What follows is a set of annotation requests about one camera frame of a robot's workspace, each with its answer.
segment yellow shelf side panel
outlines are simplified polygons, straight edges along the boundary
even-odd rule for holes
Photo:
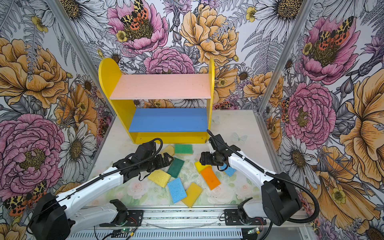
[[[99,65],[99,82],[108,101],[112,105],[113,110],[122,122],[132,142],[135,142],[132,135],[129,133],[133,116],[136,111],[133,100],[110,100],[113,90],[121,77],[121,71],[117,63],[111,58],[104,58]]]
[[[207,120],[208,120],[208,129],[210,130],[211,121],[212,121],[212,105],[214,102],[214,90],[215,90],[215,61],[213,58],[209,60],[208,74],[209,74],[209,80],[211,81],[211,84],[210,84],[211,99],[207,99]]]
[[[207,99],[207,121],[208,129],[211,126],[212,119],[212,103],[214,96],[214,84],[215,84],[215,63],[210,60],[209,63],[209,76],[212,82],[211,99]],[[125,130],[127,131],[132,142],[135,144],[141,144],[149,142],[154,138],[161,138],[163,143],[189,143],[189,144],[203,144],[208,139],[206,132],[129,132],[133,116],[136,111],[133,100],[121,99],[111,100],[110,96],[115,89],[117,83],[121,77],[121,71],[117,63],[111,58],[104,58],[99,65],[99,81],[101,89],[108,98],[108,101],[112,105],[116,115],[122,122]]]

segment blue sponge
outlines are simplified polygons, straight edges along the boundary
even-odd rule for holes
[[[220,167],[220,170],[223,170],[224,168],[226,168],[227,165],[224,164],[224,166],[221,166]],[[224,171],[228,176],[232,176],[235,172],[236,172],[236,169],[233,169],[231,167],[228,167],[225,171]]]
[[[168,187],[174,204],[187,197],[187,193],[185,192],[179,177],[169,182]]]

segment yellow sponge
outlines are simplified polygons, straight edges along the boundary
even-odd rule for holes
[[[200,173],[201,171],[203,171],[204,169],[206,169],[207,167],[211,167],[211,165],[201,165],[201,163],[199,161],[195,162],[195,166],[196,166],[196,169],[197,171]]]
[[[152,182],[156,183],[162,188],[165,188],[169,179],[170,175],[163,170],[155,170],[153,171],[149,176],[148,179],[151,180]]]
[[[202,191],[203,189],[193,182],[185,191],[187,193],[187,197],[182,199],[181,201],[188,207],[192,207],[192,205],[196,202],[197,198],[200,196]]]
[[[172,145],[168,145],[166,148],[162,149],[159,154],[168,153],[170,156],[175,155],[175,148]]]

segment pink shelf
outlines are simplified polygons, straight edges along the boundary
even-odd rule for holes
[[[210,85],[208,74],[122,75],[110,99],[209,99]]]

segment blue shelf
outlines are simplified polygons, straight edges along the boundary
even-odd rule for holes
[[[205,132],[206,108],[137,108],[129,132]]]

